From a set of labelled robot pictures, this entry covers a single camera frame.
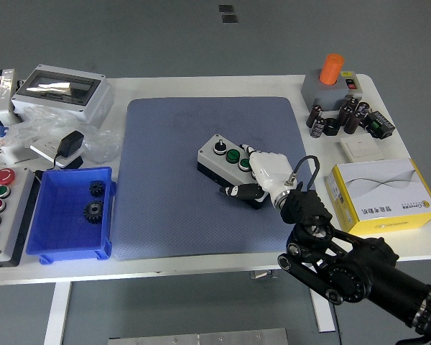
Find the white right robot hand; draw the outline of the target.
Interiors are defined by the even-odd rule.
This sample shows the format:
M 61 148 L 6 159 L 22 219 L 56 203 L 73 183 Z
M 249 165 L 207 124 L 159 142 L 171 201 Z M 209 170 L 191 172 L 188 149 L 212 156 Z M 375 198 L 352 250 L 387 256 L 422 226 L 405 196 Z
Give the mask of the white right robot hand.
M 291 189 L 295 188 L 292 167 L 283 154 L 255 150 L 243 144 L 241 148 L 249 156 L 249 164 L 256 182 L 230 187 L 220 187 L 219 191 L 227 196 L 243 201 L 253 201 L 269 196 L 273 207 L 281 209 Z

